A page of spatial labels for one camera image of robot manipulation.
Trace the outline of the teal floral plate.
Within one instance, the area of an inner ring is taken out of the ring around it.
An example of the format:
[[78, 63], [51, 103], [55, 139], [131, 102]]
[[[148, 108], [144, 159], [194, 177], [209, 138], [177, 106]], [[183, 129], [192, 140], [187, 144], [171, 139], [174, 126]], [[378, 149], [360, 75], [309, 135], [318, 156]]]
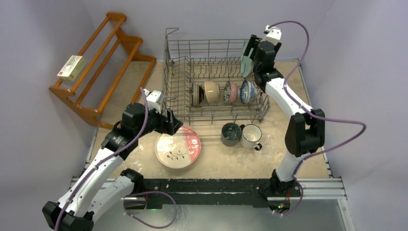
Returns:
[[247, 77], [252, 69], [253, 69], [253, 52], [254, 49], [251, 47], [251, 45], [248, 45], [249, 41], [247, 40], [244, 44], [244, 47], [242, 49], [241, 53], [241, 58], [240, 58], [240, 72], [243, 77]]

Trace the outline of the blue white pattern bowl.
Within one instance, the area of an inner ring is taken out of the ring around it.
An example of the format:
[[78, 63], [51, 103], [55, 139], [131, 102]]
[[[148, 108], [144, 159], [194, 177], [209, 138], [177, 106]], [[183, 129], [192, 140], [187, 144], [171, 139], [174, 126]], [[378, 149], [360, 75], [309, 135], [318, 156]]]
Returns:
[[243, 104], [249, 104], [251, 103], [257, 94], [257, 90], [255, 85], [248, 81], [244, 80], [241, 88], [240, 88], [240, 100]]

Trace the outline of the brown floral pattern bowl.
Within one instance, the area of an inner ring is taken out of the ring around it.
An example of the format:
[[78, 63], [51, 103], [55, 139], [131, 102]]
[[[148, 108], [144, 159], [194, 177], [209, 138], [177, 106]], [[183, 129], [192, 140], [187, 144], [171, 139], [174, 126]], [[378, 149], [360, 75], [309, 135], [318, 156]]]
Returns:
[[233, 104], [236, 102], [239, 94], [239, 89], [234, 82], [227, 81], [224, 87], [224, 102]]

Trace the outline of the dark green mug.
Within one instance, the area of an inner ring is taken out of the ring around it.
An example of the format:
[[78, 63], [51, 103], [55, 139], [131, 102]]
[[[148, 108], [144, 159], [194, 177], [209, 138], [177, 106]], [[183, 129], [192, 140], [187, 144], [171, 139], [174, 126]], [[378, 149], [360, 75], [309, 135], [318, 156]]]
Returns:
[[235, 146], [240, 142], [244, 127], [244, 124], [226, 123], [221, 129], [221, 142], [227, 147]]

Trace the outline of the white ribbed mug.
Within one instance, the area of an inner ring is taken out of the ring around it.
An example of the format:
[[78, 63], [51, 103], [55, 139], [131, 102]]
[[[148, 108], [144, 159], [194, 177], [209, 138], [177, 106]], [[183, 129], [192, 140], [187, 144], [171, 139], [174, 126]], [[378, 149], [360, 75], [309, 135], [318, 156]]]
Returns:
[[254, 149], [260, 151], [262, 144], [260, 140], [262, 138], [262, 130], [255, 124], [240, 125], [242, 135], [240, 138], [240, 145], [246, 149]]

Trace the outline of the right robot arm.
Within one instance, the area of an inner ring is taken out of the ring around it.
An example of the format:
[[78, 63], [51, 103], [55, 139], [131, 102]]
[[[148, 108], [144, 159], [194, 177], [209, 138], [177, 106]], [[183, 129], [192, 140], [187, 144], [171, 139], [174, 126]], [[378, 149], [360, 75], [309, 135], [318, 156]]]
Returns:
[[315, 118], [324, 117], [324, 112], [304, 103], [285, 84], [283, 75], [274, 66], [280, 46], [279, 41], [251, 35], [243, 53], [252, 61], [256, 85], [263, 93], [272, 97], [289, 118], [284, 138], [287, 152], [270, 178], [269, 188], [277, 196], [296, 186], [295, 176], [302, 162], [316, 153], [325, 142], [325, 122]]

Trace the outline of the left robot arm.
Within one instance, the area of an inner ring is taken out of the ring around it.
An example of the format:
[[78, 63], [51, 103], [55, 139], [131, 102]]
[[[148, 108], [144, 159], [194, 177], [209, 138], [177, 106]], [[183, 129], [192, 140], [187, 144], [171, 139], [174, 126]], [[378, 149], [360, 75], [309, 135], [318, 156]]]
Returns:
[[182, 126], [171, 109], [163, 115], [146, 104], [129, 104], [74, 186], [57, 202], [48, 201], [44, 205], [42, 213], [48, 226], [55, 231], [90, 231], [116, 201], [150, 194], [144, 186], [143, 175], [130, 168], [122, 171], [104, 190], [101, 187], [138, 146], [139, 138], [153, 131], [174, 135]]

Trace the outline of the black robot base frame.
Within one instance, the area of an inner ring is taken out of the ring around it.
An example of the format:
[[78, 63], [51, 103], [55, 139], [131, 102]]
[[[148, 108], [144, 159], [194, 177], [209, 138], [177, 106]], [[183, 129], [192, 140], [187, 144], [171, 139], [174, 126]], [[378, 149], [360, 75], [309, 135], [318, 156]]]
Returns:
[[301, 196], [295, 181], [270, 179], [146, 179], [130, 168], [120, 175], [131, 181], [130, 191], [147, 209], [164, 205], [251, 205], [286, 211], [290, 200]]

